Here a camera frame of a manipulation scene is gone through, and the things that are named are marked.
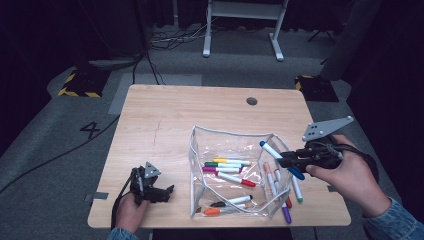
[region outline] black device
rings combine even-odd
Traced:
[[[153,184],[158,179],[158,176],[151,178],[145,177],[145,168],[133,168],[131,172],[130,192],[135,195],[135,202],[140,205],[143,200],[149,200],[151,203],[168,202],[170,194],[174,190],[174,185],[167,189],[153,187]]]
[[[135,196],[135,203],[140,206],[143,200],[148,200],[151,203],[168,202],[171,193],[174,191],[174,185],[167,189],[160,189],[153,187],[153,184],[158,179],[160,171],[149,162],[146,162],[146,167],[140,166],[131,170],[130,177],[124,184],[121,192],[115,200],[112,208],[112,219],[110,229],[115,228],[116,213],[118,211],[119,203],[123,196],[128,193],[133,193]],[[130,191],[123,194],[128,184],[130,183]]]
[[[306,173],[307,165],[316,165],[326,169],[335,169],[343,161],[341,151],[351,151],[362,157],[368,164],[374,178],[378,182],[379,174],[376,161],[369,154],[363,153],[353,146],[337,144],[332,135],[307,141],[303,149],[282,152],[283,158],[277,158],[277,162],[283,168],[294,167],[302,173]]]

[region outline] pink marker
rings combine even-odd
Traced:
[[[204,172],[232,172],[241,173],[242,168],[226,168],[226,167],[202,167]]]
[[[223,173],[223,172],[215,172],[215,175],[218,176],[218,177],[222,177],[222,178],[225,178],[227,180],[236,182],[236,183],[241,183],[241,184],[249,186],[249,187],[255,187],[256,186],[256,183],[254,183],[254,182],[251,182],[251,181],[246,180],[246,179],[237,178],[237,177],[228,175],[228,174]]]

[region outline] person's hand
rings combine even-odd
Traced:
[[[143,200],[138,206],[135,203],[134,194],[128,193],[122,197],[116,213],[115,227],[123,228],[127,231],[135,233],[141,225],[144,214],[149,206],[150,201]]]
[[[334,138],[338,144],[354,146],[343,135],[334,135]],[[343,157],[336,169],[308,165],[306,171],[331,184],[343,197],[359,204],[365,216],[377,217],[383,214],[391,206],[391,201],[378,186],[367,163],[350,151],[343,151]]]

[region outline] white stand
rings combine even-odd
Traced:
[[[237,17],[237,18],[255,18],[277,20],[274,33],[269,37],[274,48],[275,56],[278,61],[283,61],[284,56],[278,44],[278,34],[286,13],[288,0],[283,0],[281,5],[275,4],[257,4],[257,3],[239,3],[239,2],[220,2],[209,0],[205,44],[203,47],[203,57],[209,57],[211,54],[211,24],[212,16],[217,17]]]

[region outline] denim sleeve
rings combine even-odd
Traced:
[[[139,240],[137,236],[123,228],[114,228],[107,240]]]
[[[418,222],[396,200],[381,216],[365,219],[365,228],[374,240],[424,239],[424,225]]]

